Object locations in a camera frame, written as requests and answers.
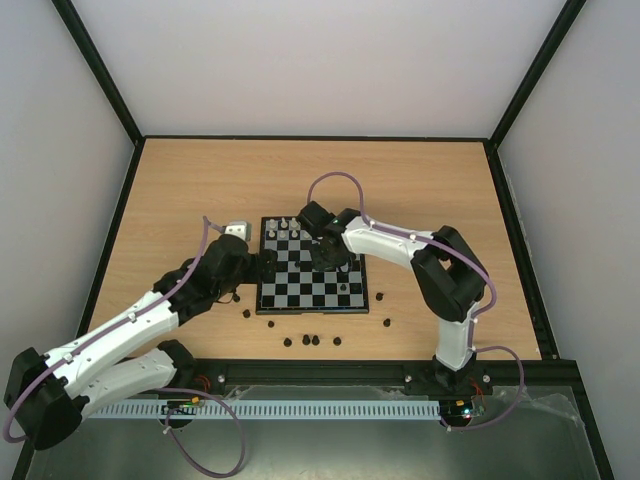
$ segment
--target cable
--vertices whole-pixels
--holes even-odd
[[[411,239],[412,233],[410,233],[410,232],[407,233],[407,232],[404,232],[402,230],[398,230],[396,228],[393,228],[390,225],[379,224],[376,221],[372,220],[366,214],[365,209],[364,209],[364,191],[362,190],[362,185],[360,185],[360,182],[358,182],[356,177],[354,177],[353,175],[351,175],[349,173],[346,173],[346,172],[329,172],[329,173],[325,173],[324,175],[321,175],[320,177],[318,177],[316,180],[314,180],[314,182],[309,187],[309,193],[307,194],[307,203],[311,202],[311,195],[313,194],[313,189],[315,188],[315,186],[318,183],[320,183],[322,180],[324,180],[327,177],[336,177],[336,176],[348,178],[349,180],[351,180],[354,183],[354,185],[358,189],[358,195],[360,197],[360,215],[362,216],[362,219],[365,221],[365,223],[369,224],[369,226],[371,228],[373,228],[374,230],[378,230],[379,232],[388,233],[388,234],[395,235],[395,236],[398,236],[398,237]],[[477,317],[481,313],[484,313],[484,312],[487,312],[487,311],[491,310],[494,307],[494,305],[496,304],[496,302],[498,300],[498,292],[496,290],[496,286],[493,283],[493,281],[491,280],[491,278],[489,278],[489,275],[487,274],[487,272],[485,272],[482,268],[480,268],[480,266],[478,264],[476,264],[470,258],[464,256],[463,254],[461,254],[457,250],[454,250],[453,248],[449,247],[448,245],[445,245],[442,242],[438,242],[437,240],[433,240],[432,238],[423,237],[423,236],[417,235],[417,234],[415,235],[414,238],[416,240],[419,240],[421,242],[426,243],[427,245],[433,245],[434,247],[439,248],[440,250],[448,253],[449,255],[451,255],[453,257],[456,257],[458,260],[462,261],[469,268],[471,268],[471,270],[476,272],[480,276],[480,278],[482,278],[482,280],[487,284],[487,286],[489,287],[489,290],[491,291],[491,300],[484,307],[481,307],[478,310],[476,310],[473,313],[473,318]]]
[[[498,415],[496,418],[489,420],[488,422],[485,423],[481,423],[480,425],[470,425],[467,427],[452,427],[451,425],[449,425],[446,420],[444,418],[440,419],[440,423],[442,425],[444,425],[445,427],[447,427],[447,431],[453,431],[453,432],[468,432],[471,430],[480,430],[482,428],[486,428],[486,427],[490,427],[492,425],[495,425],[496,423],[500,423],[502,420],[504,420],[505,418],[507,418],[509,416],[509,414],[516,408],[516,406],[518,405],[518,403],[520,403],[521,401],[521,397],[522,397],[522,393],[524,392],[524,368],[522,366],[522,361],[520,360],[520,357],[518,357],[518,355],[516,354],[516,352],[514,352],[513,350],[511,350],[509,347],[503,347],[500,345],[496,345],[495,347],[484,347],[484,348],[479,348],[477,350],[478,353],[483,353],[483,352],[490,352],[493,350],[503,350],[507,353],[510,353],[513,358],[515,359],[516,363],[518,364],[518,371],[520,372],[520,382],[518,384],[518,391],[516,392],[516,396],[513,399],[513,403],[511,405],[509,405],[507,407],[507,409],[502,412],[500,415]]]
[[[221,228],[218,225],[216,225],[214,223],[211,223],[206,216],[202,217],[202,221],[203,221],[203,224],[204,224],[204,228],[203,228],[203,232],[202,232],[202,240],[200,241],[200,248],[198,249],[198,254],[193,259],[193,262],[191,263],[191,265],[189,265],[189,268],[187,269],[187,271],[184,274],[184,276],[182,277],[182,279],[179,282],[177,282],[176,285],[171,290],[169,290],[165,295],[163,295],[159,299],[155,300],[154,302],[150,303],[146,307],[141,308],[140,310],[134,312],[134,314],[136,316],[144,315],[145,313],[148,313],[151,310],[153,310],[154,308],[156,308],[158,305],[160,305],[162,302],[164,302],[165,300],[170,298],[173,294],[175,294],[178,290],[180,290],[182,288],[182,286],[187,282],[187,280],[189,280],[189,278],[191,278],[191,275],[193,275],[193,272],[196,269],[196,266],[198,265],[198,262],[200,262],[200,259],[202,258],[202,255],[204,254],[204,249],[207,246],[207,236],[208,236],[208,232],[209,232],[209,227],[211,226],[211,228],[213,228],[214,230],[218,230],[218,228]],[[119,321],[117,321],[116,323],[111,325],[110,327],[105,328],[100,333],[98,333],[98,334],[94,335],[93,337],[89,338],[82,345],[79,345],[78,347],[76,347],[74,350],[71,351],[71,356],[72,357],[78,356],[84,349],[88,348],[89,346],[93,345],[95,342],[97,342],[101,338],[105,337],[106,335],[110,334],[114,330],[120,328],[121,326],[123,326],[123,325],[125,325],[125,324],[127,324],[129,322],[131,322],[131,319],[129,318],[129,316],[127,314],[127,315],[124,316],[124,318],[120,319]],[[7,418],[5,419],[4,424],[2,425],[2,437],[7,442],[9,442],[9,443],[19,443],[19,442],[22,442],[22,441],[26,440],[26,438],[27,438],[26,435],[23,435],[21,437],[14,437],[14,436],[11,435],[11,424],[13,423],[13,419],[15,418],[16,414],[18,413],[18,410],[20,409],[22,404],[25,402],[25,400],[29,397],[29,395],[31,395],[31,393],[36,388],[38,388],[38,386],[42,382],[44,382],[49,375],[51,375],[53,372],[55,372],[58,368],[60,368],[66,362],[67,362],[66,359],[62,358],[62,359],[58,360],[56,363],[54,363],[53,365],[51,365],[44,372],[42,372],[40,375],[38,375],[36,377],[36,379],[33,382],[31,382],[27,386],[27,388],[25,388],[24,391],[20,394],[20,396],[16,399],[16,402],[13,404],[13,406],[9,410],[9,414],[7,415]]]
[[[155,391],[156,392],[161,392],[161,393],[186,393],[186,394],[189,394],[189,395],[198,395],[200,397],[205,397],[205,398],[208,398],[209,400],[213,400],[218,405],[220,405],[222,408],[224,408],[225,411],[229,415],[231,415],[231,418],[233,419],[233,422],[236,424],[236,427],[238,428],[238,431],[240,432],[240,442],[241,442],[240,458],[238,459],[238,463],[236,463],[236,466],[233,467],[231,470],[229,470],[227,473],[217,473],[217,472],[212,472],[211,470],[207,470],[202,465],[200,465],[198,462],[196,462],[191,457],[191,455],[189,455],[187,453],[187,451],[185,450],[184,446],[180,443],[180,440],[178,440],[178,437],[176,436],[175,433],[173,433],[173,429],[169,425],[169,420],[171,419],[171,415],[177,410],[176,408],[169,410],[169,413],[167,413],[167,417],[164,419],[164,425],[166,427],[165,433],[168,434],[171,437],[171,439],[174,441],[174,443],[178,446],[178,449],[180,450],[180,453],[182,454],[184,459],[189,463],[189,465],[191,465],[193,468],[195,468],[201,474],[206,475],[207,477],[210,477],[210,478],[229,478],[229,477],[234,476],[236,473],[238,473],[240,471],[240,469],[242,468],[242,464],[244,463],[244,457],[245,457],[245,454],[246,454],[246,451],[247,451],[247,439],[246,439],[244,430],[242,428],[242,424],[240,423],[240,419],[237,417],[237,415],[231,409],[231,407],[229,407],[229,405],[227,405],[225,402],[223,402],[219,398],[216,398],[213,395],[210,395],[209,393],[200,392],[198,390],[191,390],[189,388],[169,388],[169,387],[166,387],[166,388],[157,388]]]

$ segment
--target purple cable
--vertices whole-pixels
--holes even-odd
[[[454,432],[468,432],[471,430],[480,430],[482,428],[490,427],[507,418],[507,416],[509,416],[509,414],[513,412],[513,410],[518,406],[518,403],[520,403],[520,400],[521,400],[520,397],[524,392],[524,368],[522,367],[522,361],[520,360],[520,357],[518,357],[516,352],[511,350],[509,347],[502,347],[499,345],[496,345],[495,347],[479,348],[477,352],[478,353],[490,352],[492,350],[503,350],[505,352],[510,353],[511,355],[513,355],[513,358],[516,360],[516,363],[518,364],[518,371],[520,372],[520,383],[518,384],[518,391],[516,392],[516,396],[513,399],[513,403],[509,405],[509,407],[507,407],[507,409],[504,412],[502,412],[500,415],[498,415],[496,418],[489,420],[488,422],[481,423],[480,425],[469,425],[467,427],[452,427],[445,421],[444,418],[441,418],[440,423],[445,427],[447,427],[447,430],[450,429],[451,431],[454,431]]]
[[[176,434],[173,433],[172,428],[169,426],[169,420],[170,420],[171,415],[173,414],[173,412],[175,410],[177,410],[176,408],[169,410],[169,413],[167,413],[167,418],[164,419],[164,425],[165,425],[165,427],[167,427],[167,430],[165,430],[165,432],[169,434],[171,439],[178,446],[178,448],[180,449],[180,453],[182,454],[184,459],[189,463],[189,465],[191,465],[193,468],[195,468],[201,474],[206,475],[206,476],[211,477],[211,478],[229,478],[229,477],[234,476],[236,473],[238,473],[240,471],[240,469],[242,468],[242,464],[244,463],[244,457],[245,457],[245,454],[246,454],[246,451],[247,451],[247,439],[246,439],[244,430],[242,429],[242,424],[240,423],[240,419],[237,417],[237,415],[234,413],[234,411],[231,409],[231,407],[229,407],[229,405],[224,403],[219,398],[216,398],[213,395],[210,395],[210,394],[205,393],[205,392],[201,392],[199,390],[191,390],[191,389],[188,389],[188,388],[157,388],[155,391],[156,392],[162,392],[162,393],[186,393],[186,394],[189,394],[189,395],[197,395],[199,397],[205,397],[205,398],[208,398],[209,400],[213,400],[218,405],[220,405],[222,408],[224,408],[226,410],[226,412],[229,415],[231,415],[231,418],[233,419],[233,422],[236,424],[236,427],[238,427],[238,431],[240,432],[240,442],[241,442],[240,459],[238,460],[238,463],[236,463],[236,466],[233,467],[231,470],[229,470],[227,473],[216,473],[216,472],[212,472],[211,470],[207,470],[202,465],[200,465],[198,462],[196,462],[193,458],[191,458],[191,455],[189,455],[187,453],[185,448],[180,443],[180,440],[178,440],[178,437],[176,437]]]
[[[373,228],[374,230],[378,230],[379,232],[395,235],[397,237],[411,239],[411,233],[403,232],[402,230],[397,230],[389,225],[380,225],[379,223],[369,218],[369,216],[366,214],[364,210],[364,191],[362,190],[362,185],[360,185],[360,182],[358,182],[358,179],[356,179],[356,177],[346,172],[329,172],[318,177],[311,184],[311,187],[309,187],[309,193],[307,194],[307,203],[311,201],[311,195],[313,194],[313,189],[318,183],[320,183],[322,180],[324,180],[327,177],[335,177],[335,176],[346,177],[355,184],[356,188],[358,189],[358,195],[360,196],[360,215],[362,216],[362,219],[365,221],[365,223],[367,223],[371,228]],[[442,242],[438,242],[437,240],[433,240],[431,238],[423,237],[420,235],[415,235],[415,239],[420,240],[421,242],[424,242],[427,245],[433,245],[434,247],[439,248],[440,250],[448,253],[452,257],[456,257],[457,259],[462,261],[464,264],[466,264],[469,268],[471,268],[471,270],[476,272],[480,276],[480,278],[482,278],[482,280],[484,280],[484,282],[487,284],[487,286],[489,287],[489,290],[491,290],[491,300],[484,307],[481,307],[474,312],[473,314],[474,318],[480,315],[481,313],[484,313],[494,307],[494,305],[496,304],[496,301],[498,300],[498,292],[496,290],[495,284],[493,283],[491,278],[489,278],[489,275],[487,275],[487,272],[485,272],[482,268],[480,268],[480,266],[478,266],[473,260],[464,256],[463,254],[461,254],[457,250],[454,250],[448,245],[445,245]]]
[[[140,316],[140,315],[143,315],[145,313],[148,313],[149,311],[153,310],[158,305],[160,305],[162,302],[167,300],[174,293],[176,293],[178,290],[180,290],[180,288],[182,288],[182,286],[186,283],[186,281],[189,280],[191,275],[193,275],[193,272],[196,269],[196,266],[198,265],[198,262],[200,262],[200,259],[202,258],[202,255],[204,253],[204,249],[207,246],[207,236],[208,236],[207,233],[209,231],[209,226],[211,226],[214,230],[218,230],[218,229],[221,228],[218,225],[215,225],[215,224],[211,223],[206,216],[202,217],[202,221],[204,223],[204,230],[202,232],[202,240],[200,241],[200,248],[198,250],[198,254],[193,259],[193,263],[191,265],[189,265],[189,268],[187,269],[186,273],[184,274],[184,277],[182,277],[181,281],[176,283],[176,285],[171,290],[169,290],[165,295],[163,295],[161,298],[159,298],[156,301],[150,303],[146,307],[141,308],[140,310],[136,311],[135,314],[137,316]],[[114,323],[113,325],[111,325],[108,328],[105,328],[103,331],[101,331],[100,333],[98,333],[95,336],[91,337],[89,340],[84,342],[82,345],[79,345],[77,348],[72,350],[71,351],[71,355],[74,356],[74,357],[79,355],[80,352],[82,352],[85,348],[89,347],[90,345],[93,345],[95,342],[97,342],[98,340],[103,338],[105,335],[110,334],[114,330],[116,330],[116,329],[120,328],[121,326],[129,323],[130,321],[131,321],[131,319],[128,316],[125,316],[124,318],[122,318],[118,322]],[[9,410],[9,414],[7,415],[7,418],[4,421],[4,424],[2,425],[2,436],[7,442],[9,442],[9,443],[19,443],[19,442],[22,442],[22,441],[26,440],[26,438],[27,438],[26,435],[23,435],[22,437],[13,437],[11,435],[11,424],[13,423],[13,419],[15,418],[16,413],[18,413],[18,410],[20,409],[20,407],[22,406],[24,401],[27,399],[27,397],[29,397],[29,395],[31,395],[31,393],[36,388],[38,388],[38,386],[42,382],[44,382],[45,379],[49,375],[51,375],[53,372],[55,372],[58,368],[60,368],[65,363],[66,363],[66,360],[63,358],[63,359],[58,360],[53,365],[51,365],[44,372],[42,372],[40,375],[38,375],[38,377],[36,377],[36,379],[33,382],[31,382],[27,386],[27,388],[25,388],[24,391],[17,398],[16,402],[13,404],[13,406]]]

